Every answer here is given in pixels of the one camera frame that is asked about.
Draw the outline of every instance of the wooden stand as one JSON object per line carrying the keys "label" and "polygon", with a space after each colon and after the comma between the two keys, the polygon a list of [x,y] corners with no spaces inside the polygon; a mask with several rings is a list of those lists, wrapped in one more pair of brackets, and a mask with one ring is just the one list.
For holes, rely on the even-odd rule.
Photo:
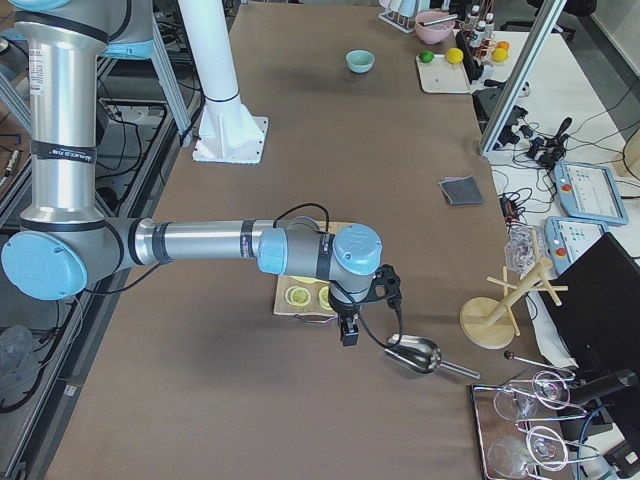
{"label": "wooden stand", "polygon": [[[465,335],[476,345],[490,349],[504,348],[511,343],[514,336],[520,336],[520,329],[511,307],[527,292],[545,290],[551,295],[556,305],[562,305],[556,292],[566,291],[568,288],[565,286],[554,287],[549,283],[546,272],[552,266],[551,260],[540,258],[535,231],[532,237],[537,263],[518,285],[507,282],[507,267],[502,267],[502,280],[487,277],[487,281],[502,285],[502,301],[476,297],[462,306],[460,325]],[[535,285],[539,282],[542,282],[542,286],[536,287]]]}

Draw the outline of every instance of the blue cable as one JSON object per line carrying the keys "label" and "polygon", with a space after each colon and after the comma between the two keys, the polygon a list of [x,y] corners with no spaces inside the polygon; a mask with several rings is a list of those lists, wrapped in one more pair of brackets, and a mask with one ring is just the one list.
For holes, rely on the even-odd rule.
{"label": "blue cable", "polygon": [[[591,421],[594,419],[594,417],[600,413],[601,410],[604,410],[606,407],[608,407],[609,405],[600,405],[598,408],[596,408],[593,412],[591,412],[589,414],[589,416],[587,417],[587,419],[584,421],[584,424],[582,425],[582,430],[580,430],[580,443],[584,443],[585,439],[587,438],[587,428],[589,428],[589,424],[591,423]],[[576,480],[580,480],[580,462],[576,463]]]}

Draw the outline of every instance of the teal bowl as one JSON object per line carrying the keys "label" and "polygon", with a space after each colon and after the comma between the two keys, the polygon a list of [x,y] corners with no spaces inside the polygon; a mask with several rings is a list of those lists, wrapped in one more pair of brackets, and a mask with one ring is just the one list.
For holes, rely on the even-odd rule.
{"label": "teal bowl", "polygon": [[353,73],[366,73],[371,70],[376,57],[366,50],[352,50],[345,57],[347,66]]}

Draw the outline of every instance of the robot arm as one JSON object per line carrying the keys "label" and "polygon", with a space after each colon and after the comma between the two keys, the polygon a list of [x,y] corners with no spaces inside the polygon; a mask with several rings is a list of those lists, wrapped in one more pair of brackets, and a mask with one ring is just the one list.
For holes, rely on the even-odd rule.
{"label": "robot arm", "polygon": [[277,224],[104,218],[94,204],[97,57],[151,55],[151,1],[12,3],[29,41],[33,185],[22,231],[4,246],[2,264],[21,291],[56,300],[135,265],[255,258],[266,273],[330,281],[344,345],[355,344],[362,304],[386,299],[399,310],[400,281],[391,267],[379,268],[382,242],[364,225],[334,236],[301,218]]}

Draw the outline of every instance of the black monitor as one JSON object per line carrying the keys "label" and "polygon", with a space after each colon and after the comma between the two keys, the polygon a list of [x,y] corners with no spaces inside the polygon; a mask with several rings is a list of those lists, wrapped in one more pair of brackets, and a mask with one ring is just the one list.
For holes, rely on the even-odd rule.
{"label": "black monitor", "polygon": [[[580,370],[603,374],[630,369],[640,376],[640,267],[607,233],[552,283],[567,285],[562,305],[543,300]],[[640,456],[640,387],[602,401]]]}

